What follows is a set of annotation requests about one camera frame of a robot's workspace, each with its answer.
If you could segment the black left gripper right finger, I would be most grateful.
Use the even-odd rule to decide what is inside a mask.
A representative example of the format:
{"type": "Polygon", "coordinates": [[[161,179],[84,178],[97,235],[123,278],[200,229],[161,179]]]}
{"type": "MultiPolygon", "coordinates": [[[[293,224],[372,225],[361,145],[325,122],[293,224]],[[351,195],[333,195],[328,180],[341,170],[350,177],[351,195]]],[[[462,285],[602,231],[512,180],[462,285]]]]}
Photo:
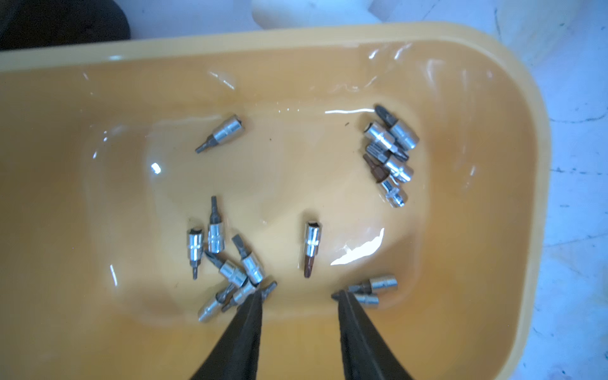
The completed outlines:
{"type": "Polygon", "coordinates": [[[413,377],[396,359],[355,295],[337,292],[340,347],[346,379],[413,377]]]}

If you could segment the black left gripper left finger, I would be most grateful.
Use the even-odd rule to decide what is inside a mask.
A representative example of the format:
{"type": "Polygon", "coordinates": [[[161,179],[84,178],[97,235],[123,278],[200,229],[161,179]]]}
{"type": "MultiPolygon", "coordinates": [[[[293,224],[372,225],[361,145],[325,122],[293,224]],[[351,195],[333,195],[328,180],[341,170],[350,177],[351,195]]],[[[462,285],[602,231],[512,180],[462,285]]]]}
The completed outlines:
{"type": "Polygon", "coordinates": [[[263,316],[261,291],[250,295],[191,379],[256,379],[263,316]]]}

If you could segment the single metal bit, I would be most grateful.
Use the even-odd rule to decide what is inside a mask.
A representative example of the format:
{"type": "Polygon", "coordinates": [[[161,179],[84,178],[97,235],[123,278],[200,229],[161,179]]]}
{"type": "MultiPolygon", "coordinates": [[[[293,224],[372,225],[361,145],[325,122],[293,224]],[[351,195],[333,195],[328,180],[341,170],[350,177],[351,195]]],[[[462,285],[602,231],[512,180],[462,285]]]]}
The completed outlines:
{"type": "Polygon", "coordinates": [[[350,291],[337,291],[331,294],[331,299],[347,305],[357,302],[363,308],[378,308],[380,301],[376,294],[358,294],[350,291]]]}

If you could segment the twelfth metal bit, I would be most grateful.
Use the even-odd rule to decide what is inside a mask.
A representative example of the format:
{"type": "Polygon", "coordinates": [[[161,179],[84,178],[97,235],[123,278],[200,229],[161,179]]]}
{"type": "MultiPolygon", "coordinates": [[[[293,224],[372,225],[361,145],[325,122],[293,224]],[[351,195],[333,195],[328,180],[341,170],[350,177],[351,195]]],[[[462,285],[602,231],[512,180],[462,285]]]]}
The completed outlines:
{"type": "Polygon", "coordinates": [[[304,236],[304,277],[306,279],[309,279],[313,272],[314,260],[318,254],[318,248],[321,242],[321,231],[321,223],[316,221],[307,222],[304,236]]]}

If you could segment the fifteenth metal bit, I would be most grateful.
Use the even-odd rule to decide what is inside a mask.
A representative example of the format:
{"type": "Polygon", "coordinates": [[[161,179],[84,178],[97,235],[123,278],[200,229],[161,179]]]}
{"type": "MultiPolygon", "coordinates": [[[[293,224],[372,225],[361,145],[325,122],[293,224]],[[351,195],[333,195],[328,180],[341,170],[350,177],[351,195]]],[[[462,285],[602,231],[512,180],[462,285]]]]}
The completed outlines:
{"type": "Polygon", "coordinates": [[[376,180],[376,184],[382,190],[384,198],[391,207],[404,207],[408,196],[402,191],[399,183],[383,166],[378,165],[371,156],[364,154],[363,158],[370,167],[370,172],[376,180]]]}

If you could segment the fourteenth metal bit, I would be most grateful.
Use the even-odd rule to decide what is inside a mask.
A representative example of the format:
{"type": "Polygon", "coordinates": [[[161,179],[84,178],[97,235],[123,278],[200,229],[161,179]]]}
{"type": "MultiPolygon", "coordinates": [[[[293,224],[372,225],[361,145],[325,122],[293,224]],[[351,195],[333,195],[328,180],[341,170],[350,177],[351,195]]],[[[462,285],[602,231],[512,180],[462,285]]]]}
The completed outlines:
{"type": "Polygon", "coordinates": [[[407,183],[412,180],[413,169],[389,150],[384,150],[377,143],[368,144],[365,150],[370,156],[379,161],[398,181],[407,183]]]}

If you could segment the thirteenth metal bit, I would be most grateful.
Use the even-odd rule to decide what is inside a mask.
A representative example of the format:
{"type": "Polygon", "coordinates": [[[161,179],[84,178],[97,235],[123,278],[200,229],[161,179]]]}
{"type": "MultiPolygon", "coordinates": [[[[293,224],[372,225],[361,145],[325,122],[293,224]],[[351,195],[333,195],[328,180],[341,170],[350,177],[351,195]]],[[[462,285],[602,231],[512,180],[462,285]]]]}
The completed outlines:
{"type": "Polygon", "coordinates": [[[394,136],[380,123],[376,121],[369,123],[364,129],[364,135],[372,142],[380,145],[384,151],[389,151],[391,154],[396,155],[400,160],[404,162],[409,160],[407,153],[397,145],[397,140],[394,136]]]}

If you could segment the eleventh metal bit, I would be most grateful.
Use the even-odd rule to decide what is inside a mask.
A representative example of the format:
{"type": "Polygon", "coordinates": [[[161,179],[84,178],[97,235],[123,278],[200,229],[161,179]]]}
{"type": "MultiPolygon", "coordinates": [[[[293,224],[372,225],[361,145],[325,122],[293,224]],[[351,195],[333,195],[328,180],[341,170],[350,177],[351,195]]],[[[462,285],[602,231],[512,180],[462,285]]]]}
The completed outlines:
{"type": "Polygon", "coordinates": [[[239,137],[244,133],[244,131],[245,128],[243,127],[241,119],[234,114],[228,119],[224,120],[223,123],[212,131],[212,133],[207,137],[206,141],[196,148],[196,153],[200,154],[209,148],[228,143],[232,139],[239,137]]]}

